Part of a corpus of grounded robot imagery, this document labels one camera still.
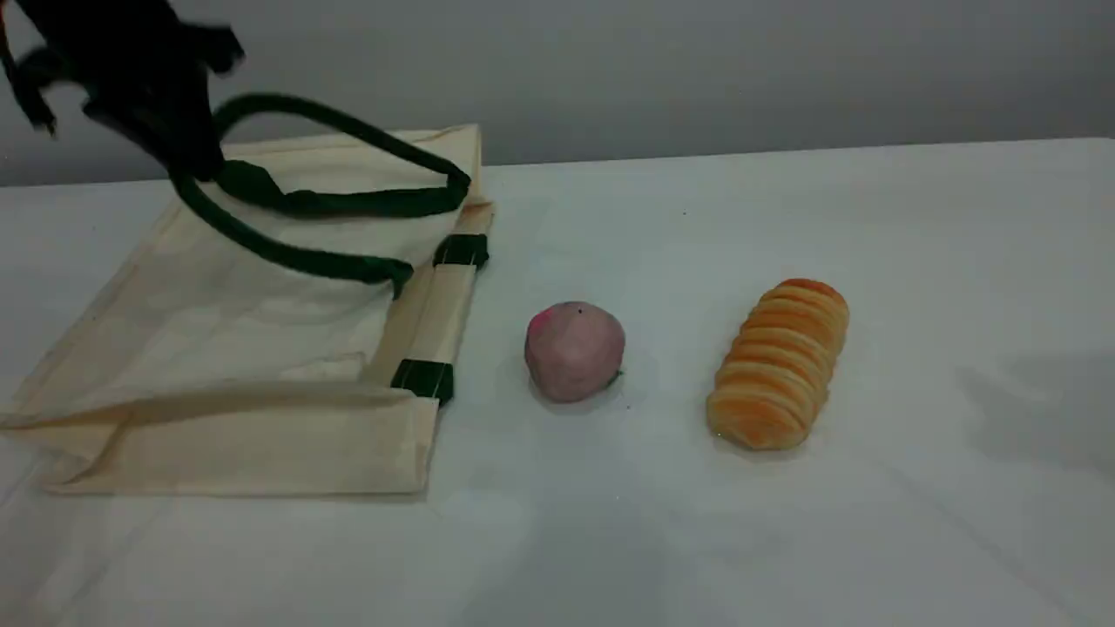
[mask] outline white wall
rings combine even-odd
[[[1109,135],[1112,0],[177,0],[248,51],[214,100],[310,96],[387,127],[484,125],[489,163]],[[9,9],[17,50],[35,40]],[[157,166],[0,94],[0,184]],[[275,118],[241,138],[304,133]]]

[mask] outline golden bread loaf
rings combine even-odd
[[[709,428],[755,450],[801,444],[828,398],[847,319],[844,297],[820,281],[788,279],[763,295],[716,373]]]

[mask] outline white table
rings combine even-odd
[[[0,624],[1111,625],[1115,143],[493,167],[493,261],[429,492],[50,498],[0,444]],[[6,390],[165,204],[163,183],[0,190]],[[852,326],[788,455],[704,425],[779,279]],[[559,300],[624,324],[588,406],[525,385]]]

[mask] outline pink ball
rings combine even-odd
[[[543,396],[583,401],[608,387],[623,363],[623,327],[588,302],[562,302],[531,319],[526,367]]]

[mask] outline green bag handle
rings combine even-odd
[[[245,94],[223,104],[213,114],[217,135],[248,116],[283,113],[304,117],[356,137],[419,167],[445,174],[444,187],[384,190],[356,194],[323,194],[309,190],[283,193],[268,172],[241,161],[227,161],[216,184],[230,196],[298,220],[368,215],[376,218],[421,218],[456,211],[468,195],[472,179],[453,162],[408,144],[375,126],[294,96]],[[346,254],[285,244],[252,229],[213,202],[193,176],[169,172],[171,183],[182,201],[205,223],[255,255],[306,274],[378,284],[390,281],[398,298],[414,274],[414,268],[398,259]]]

